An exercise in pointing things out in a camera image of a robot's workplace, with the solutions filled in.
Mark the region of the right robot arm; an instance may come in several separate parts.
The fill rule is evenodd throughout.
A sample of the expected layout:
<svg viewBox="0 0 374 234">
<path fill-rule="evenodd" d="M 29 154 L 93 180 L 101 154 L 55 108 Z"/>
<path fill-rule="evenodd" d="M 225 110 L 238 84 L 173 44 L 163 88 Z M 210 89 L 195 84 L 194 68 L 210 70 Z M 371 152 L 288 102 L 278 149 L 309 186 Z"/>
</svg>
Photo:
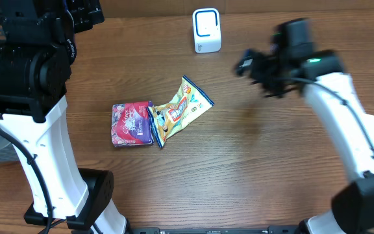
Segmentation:
<svg viewBox="0 0 374 234">
<path fill-rule="evenodd" d="M 374 229 L 374 115 L 362 107 L 352 77 L 332 50 L 318 51 L 306 18 L 278 25 L 271 53 L 248 49 L 234 70 L 267 97 L 298 91 L 317 114 L 345 166 L 348 184 L 329 211 L 305 219 L 296 233 L 371 233 Z"/>
</svg>

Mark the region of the red purple tissue pack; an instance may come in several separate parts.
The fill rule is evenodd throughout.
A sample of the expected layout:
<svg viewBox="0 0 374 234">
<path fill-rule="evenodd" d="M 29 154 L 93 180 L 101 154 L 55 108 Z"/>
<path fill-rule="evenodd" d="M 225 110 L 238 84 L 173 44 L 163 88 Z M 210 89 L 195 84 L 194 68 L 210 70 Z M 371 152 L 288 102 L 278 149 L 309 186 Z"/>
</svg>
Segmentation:
<svg viewBox="0 0 374 234">
<path fill-rule="evenodd" d="M 147 108 L 151 101 L 112 106 L 111 139 L 115 147 L 154 144 Z"/>
</svg>

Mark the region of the cream snack bag blue edges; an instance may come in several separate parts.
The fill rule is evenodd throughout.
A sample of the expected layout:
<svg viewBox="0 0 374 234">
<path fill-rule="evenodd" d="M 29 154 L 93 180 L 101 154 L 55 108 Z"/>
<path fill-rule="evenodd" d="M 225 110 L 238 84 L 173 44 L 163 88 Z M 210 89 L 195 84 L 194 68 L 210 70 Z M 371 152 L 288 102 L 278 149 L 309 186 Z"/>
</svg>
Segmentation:
<svg viewBox="0 0 374 234">
<path fill-rule="evenodd" d="M 151 130 L 158 146 L 185 129 L 191 122 L 214 106 L 209 96 L 187 76 L 169 103 L 147 108 Z"/>
</svg>

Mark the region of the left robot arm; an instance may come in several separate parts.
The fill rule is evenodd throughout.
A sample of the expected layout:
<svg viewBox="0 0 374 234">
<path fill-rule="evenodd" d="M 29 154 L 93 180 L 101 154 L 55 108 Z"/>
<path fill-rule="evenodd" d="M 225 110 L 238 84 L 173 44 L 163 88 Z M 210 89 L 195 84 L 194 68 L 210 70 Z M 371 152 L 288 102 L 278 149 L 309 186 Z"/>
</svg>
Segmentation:
<svg viewBox="0 0 374 234">
<path fill-rule="evenodd" d="M 26 223 L 44 233 L 126 234 L 108 170 L 79 168 L 66 120 L 75 35 L 104 21 L 98 0 L 0 0 L 0 136 L 14 147 L 33 201 Z"/>
</svg>

